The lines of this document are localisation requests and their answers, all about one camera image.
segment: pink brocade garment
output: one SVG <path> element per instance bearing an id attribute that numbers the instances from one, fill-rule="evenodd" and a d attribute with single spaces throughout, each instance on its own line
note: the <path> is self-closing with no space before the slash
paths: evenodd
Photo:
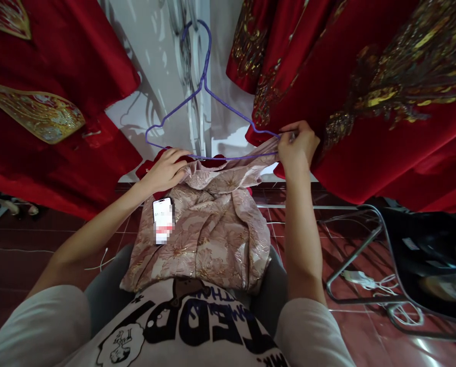
<path id="1" fill-rule="evenodd" d="M 273 152 L 268 140 L 250 155 Z M 130 267 L 120 287 L 129 292 L 172 277 L 202 279 L 220 287 L 259 292 L 269 263 L 267 222 L 246 189 L 277 155 L 228 161 L 217 168 L 189 163 L 186 176 L 168 196 L 175 209 L 169 242 L 156 246 L 153 196 L 143 207 Z"/>

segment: finger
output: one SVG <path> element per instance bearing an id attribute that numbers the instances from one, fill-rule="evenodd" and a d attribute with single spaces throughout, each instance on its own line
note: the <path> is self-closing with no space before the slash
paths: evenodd
<path id="1" fill-rule="evenodd" d="M 174 170 L 174 172 L 177 172 L 179 171 L 182 167 L 186 166 L 187 165 L 187 161 L 180 161 L 180 162 L 177 162 L 175 163 L 172 168 Z"/>
<path id="2" fill-rule="evenodd" d="M 305 120 L 301 120 L 282 127 L 280 131 L 286 132 L 289 130 L 298 130 L 301 132 L 305 130 L 311 130 L 311 128 Z"/>
<path id="3" fill-rule="evenodd" d="M 171 161 L 175 162 L 178 160 L 180 157 L 184 155 L 192 154 L 190 151 L 185 150 L 185 149 L 178 149 L 176 152 L 174 152 L 169 158 Z"/>
<path id="4" fill-rule="evenodd" d="M 172 154 L 174 154 L 176 151 L 178 151 L 177 148 L 170 148 L 169 150 L 167 150 L 165 153 L 162 154 L 162 158 L 167 159 L 170 156 L 172 156 Z"/>
<path id="5" fill-rule="evenodd" d="M 283 133 L 281 135 L 281 140 L 279 141 L 279 144 L 288 145 L 291 142 L 292 134 L 293 133 Z"/>
<path id="6" fill-rule="evenodd" d="M 169 181 L 169 182 L 171 183 L 172 187 L 174 187 L 174 186 L 177 185 L 180 181 L 182 181 L 182 179 L 184 178 L 185 175 L 186 175 L 186 171 L 184 171 L 184 170 L 177 172 L 177 173 L 172 177 L 172 179 Z"/>

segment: clothes hanger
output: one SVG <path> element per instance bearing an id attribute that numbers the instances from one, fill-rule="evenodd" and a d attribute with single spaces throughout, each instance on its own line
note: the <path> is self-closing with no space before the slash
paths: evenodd
<path id="1" fill-rule="evenodd" d="M 248 117 L 246 117 L 245 115 L 243 115 L 241 112 L 237 111 L 236 109 L 234 109 L 233 107 L 231 107 L 228 103 L 226 103 L 225 101 L 223 101 L 221 98 L 219 98 L 216 94 L 214 94 L 209 88 L 208 88 L 208 84 L 207 84 L 207 78 L 206 78 L 206 74 L 208 72 L 208 65 L 209 65 L 209 58 L 210 58 L 210 55 L 211 55 L 211 31 L 209 30 L 209 27 L 208 25 L 201 19 L 197 19 L 196 20 L 196 24 L 201 24 L 205 29 L 206 31 L 208 32 L 208 37 L 209 37 L 209 43 L 208 43 L 208 52 L 206 53 L 206 60 L 205 60 L 205 63 L 204 63 L 204 70 L 202 71 L 202 75 L 201 75 L 201 79 L 199 81 L 199 87 L 197 88 L 197 90 L 192 93 L 189 97 L 187 97 L 180 105 L 178 105 L 177 107 L 175 107 L 170 113 L 168 113 L 163 119 L 162 119 L 162 123 L 160 125 L 152 125 L 150 126 L 146 132 L 145 132 L 145 141 L 147 144 L 150 144 L 150 145 L 153 145 L 155 147 L 158 147 L 158 148 L 161 148 L 161 149 L 167 149 L 167 147 L 164 147 L 162 145 L 158 145 L 158 144 L 155 144 L 155 143 L 152 143 L 150 141 L 148 141 L 148 133 L 150 132 L 150 130 L 152 130 L 153 128 L 156 128 L 156 127 L 163 127 L 163 125 L 165 124 L 165 121 L 170 117 L 172 116 L 175 112 L 177 112 L 181 107 L 183 107 L 187 102 L 189 102 L 191 99 L 193 99 L 200 91 L 201 89 L 203 88 L 203 84 L 204 84 L 204 89 L 209 93 L 209 95 L 211 95 L 211 97 L 213 97 L 215 100 L 217 100 L 219 103 L 221 103 L 223 106 L 225 106 L 227 109 L 229 109 L 230 111 L 234 112 L 235 114 L 237 114 L 238 116 L 240 116 L 242 119 L 244 119 L 245 121 L 247 121 L 251 126 L 252 128 L 254 129 L 254 131 L 256 133 L 259 133 L 259 134 L 270 134 L 272 136 L 275 136 L 277 137 L 278 139 L 281 139 L 280 136 L 278 134 L 275 134 L 273 132 L 270 132 L 268 130 L 258 130 L 254 124 L 254 122 L 249 119 Z M 186 24 L 186 27 L 184 28 L 184 31 L 182 33 L 182 38 L 181 38 L 181 42 L 184 41 L 184 39 L 186 38 L 186 35 L 187 35 L 187 32 L 189 30 L 189 27 L 192 26 L 192 22 L 190 21 L 189 23 Z M 261 156 L 265 156 L 265 155 L 275 155 L 277 154 L 277 152 L 272 152 L 272 153 L 265 153 L 265 154 L 257 154 L 257 155 L 246 155 L 246 156 L 241 156 L 241 157 L 232 157 L 232 158 L 211 158 L 211 157 L 205 157 L 205 156 L 201 156 L 201 155 L 195 155 L 195 154 L 189 154 L 188 156 L 191 157 L 191 158 L 195 158 L 195 159 L 201 159 L 201 160 L 216 160 L 216 161 L 236 161 L 236 160 L 241 160 L 241 159 L 246 159 L 246 158 L 257 158 L 257 157 L 261 157 Z"/>

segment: phone screen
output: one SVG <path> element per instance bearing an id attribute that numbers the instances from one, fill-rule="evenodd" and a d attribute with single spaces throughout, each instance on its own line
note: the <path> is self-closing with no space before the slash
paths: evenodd
<path id="1" fill-rule="evenodd" d="M 173 208 L 170 198 L 153 202 L 153 216 L 155 219 L 155 237 L 157 245 L 164 245 L 173 231 Z"/>

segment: graphic print t-shirt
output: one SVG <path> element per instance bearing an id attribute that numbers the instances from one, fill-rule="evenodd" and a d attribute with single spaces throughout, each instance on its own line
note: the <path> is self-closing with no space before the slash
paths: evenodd
<path id="1" fill-rule="evenodd" d="M 231 294 L 196 279 L 150 286 L 92 340 L 89 312 L 73 286 L 32 296 L 0 330 L 0 365 L 354 365 L 331 313 L 308 299 L 285 305 L 275 341 Z"/>

